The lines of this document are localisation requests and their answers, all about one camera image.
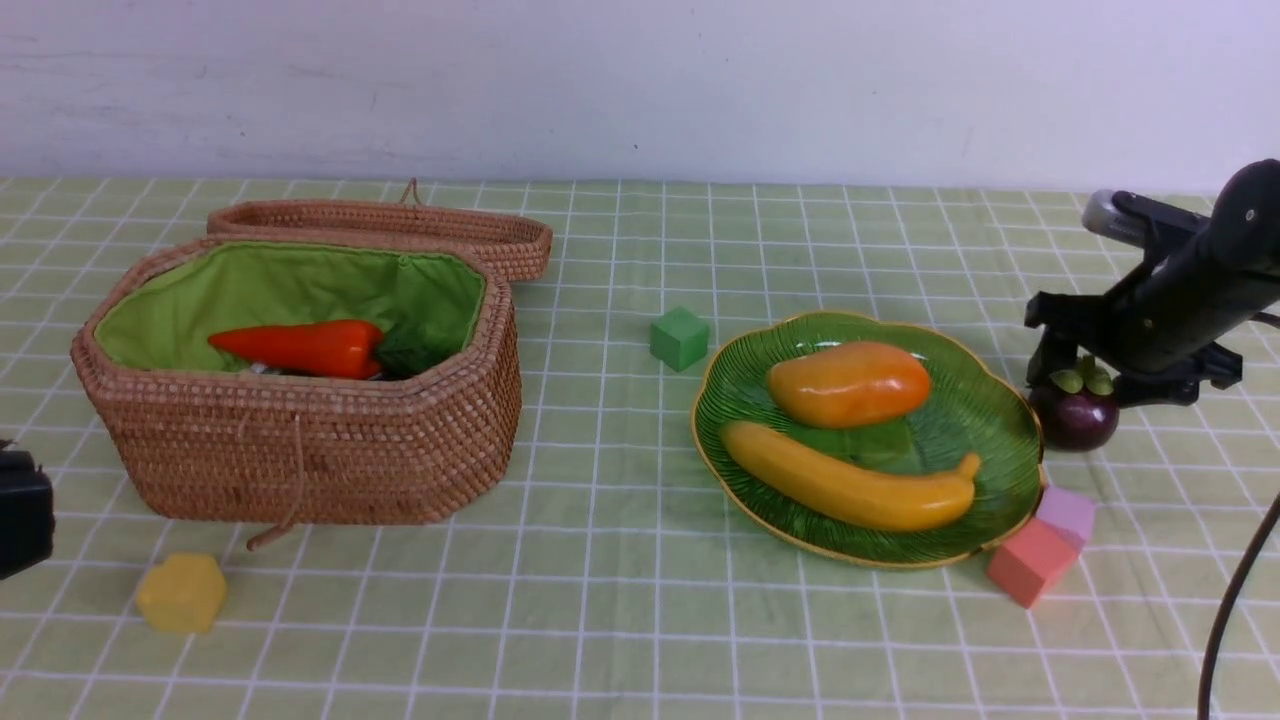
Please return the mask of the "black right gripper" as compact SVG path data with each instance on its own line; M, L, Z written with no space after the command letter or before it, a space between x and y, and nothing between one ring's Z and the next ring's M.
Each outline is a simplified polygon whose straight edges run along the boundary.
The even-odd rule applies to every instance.
M1220 338L1277 301L1277 254L1254 252L1231 268L1207 237L1143 261L1102 295L1036 293L1025 325L1042 331L1027 370L1029 387L1073 369L1082 355L1110 365L1123 407L1189 406L1201 386L1229 389L1243 379L1243 356Z

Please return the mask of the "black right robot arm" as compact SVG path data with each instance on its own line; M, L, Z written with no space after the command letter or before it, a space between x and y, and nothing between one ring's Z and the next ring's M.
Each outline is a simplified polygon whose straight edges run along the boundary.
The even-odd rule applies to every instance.
M1082 224L1139 249L1101 295L1036 293L1025 325L1042 329L1027 370L1037 386L1091 355L1114 369L1121 407L1194 404L1203 383L1242 380L1221 338L1279 299L1279 164L1251 163L1202 215L1128 191L1091 195Z

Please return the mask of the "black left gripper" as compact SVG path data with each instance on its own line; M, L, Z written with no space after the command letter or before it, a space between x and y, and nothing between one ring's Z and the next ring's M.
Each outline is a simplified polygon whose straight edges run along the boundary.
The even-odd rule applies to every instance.
M31 452L12 439L1 442L0 512L3 580L52 556L52 483Z

